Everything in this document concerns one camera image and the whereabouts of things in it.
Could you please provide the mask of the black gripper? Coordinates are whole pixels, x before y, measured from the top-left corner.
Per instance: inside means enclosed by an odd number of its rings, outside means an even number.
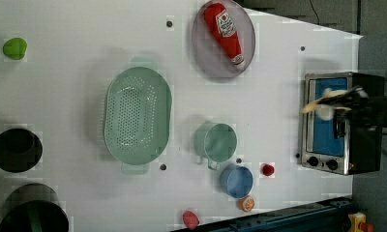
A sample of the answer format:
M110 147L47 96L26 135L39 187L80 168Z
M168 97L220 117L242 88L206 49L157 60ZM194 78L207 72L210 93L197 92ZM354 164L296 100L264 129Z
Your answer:
M373 130L387 128L387 97L371 96L363 86L354 86L333 99L333 106L342 110L350 126Z

